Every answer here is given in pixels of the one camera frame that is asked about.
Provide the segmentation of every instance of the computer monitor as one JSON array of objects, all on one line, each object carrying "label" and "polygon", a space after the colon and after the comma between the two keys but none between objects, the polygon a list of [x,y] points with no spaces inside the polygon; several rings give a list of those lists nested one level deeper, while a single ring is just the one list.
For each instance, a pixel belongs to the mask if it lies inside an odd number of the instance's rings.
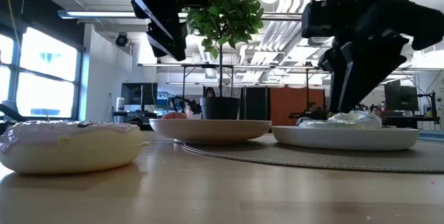
[{"label": "computer monitor", "polygon": [[157,104],[157,83],[122,83],[121,97],[126,105],[140,105],[144,111],[144,105]]},{"label": "computer monitor", "polygon": [[418,111],[418,93],[415,87],[385,85],[386,108]]}]

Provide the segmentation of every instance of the security camera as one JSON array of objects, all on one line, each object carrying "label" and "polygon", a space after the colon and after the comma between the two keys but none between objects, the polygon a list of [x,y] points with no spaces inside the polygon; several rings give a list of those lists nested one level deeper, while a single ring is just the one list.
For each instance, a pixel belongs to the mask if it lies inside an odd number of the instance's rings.
[{"label": "security camera", "polygon": [[116,45],[119,47],[125,47],[130,44],[130,40],[127,37],[127,33],[119,33],[119,36],[116,38]]}]

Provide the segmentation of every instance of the orange partition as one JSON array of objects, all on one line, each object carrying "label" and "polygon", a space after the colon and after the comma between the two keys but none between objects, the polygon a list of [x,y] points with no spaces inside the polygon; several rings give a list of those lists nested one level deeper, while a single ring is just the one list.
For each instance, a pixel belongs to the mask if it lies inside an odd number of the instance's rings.
[{"label": "orange partition", "polygon": [[[273,126],[294,126],[297,119],[289,119],[291,113],[301,113],[307,109],[307,88],[271,88],[271,121]],[[323,89],[310,89],[309,101],[323,107]]]}]

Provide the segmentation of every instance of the green leaves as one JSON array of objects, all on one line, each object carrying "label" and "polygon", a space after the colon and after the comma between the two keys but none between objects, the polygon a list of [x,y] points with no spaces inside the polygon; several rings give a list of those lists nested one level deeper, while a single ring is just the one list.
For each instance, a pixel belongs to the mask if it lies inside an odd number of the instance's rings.
[{"label": "green leaves", "polygon": [[210,9],[208,9],[208,12],[213,14],[213,15],[220,15],[221,14],[221,9],[218,8],[217,6],[212,6],[212,7],[210,7]]},{"label": "green leaves", "polygon": [[205,9],[190,9],[187,24],[191,33],[205,36],[205,52],[218,58],[219,45],[228,43],[236,48],[239,42],[248,43],[252,34],[264,26],[264,9],[258,0],[212,0]]}]

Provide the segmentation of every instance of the black flower pot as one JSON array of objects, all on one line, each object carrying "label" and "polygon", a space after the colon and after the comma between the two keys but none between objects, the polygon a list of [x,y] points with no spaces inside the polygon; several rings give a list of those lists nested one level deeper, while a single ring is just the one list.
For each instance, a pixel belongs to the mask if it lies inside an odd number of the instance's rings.
[{"label": "black flower pot", "polygon": [[241,100],[230,97],[205,97],[200,99],[204,119],[237,119]]}]

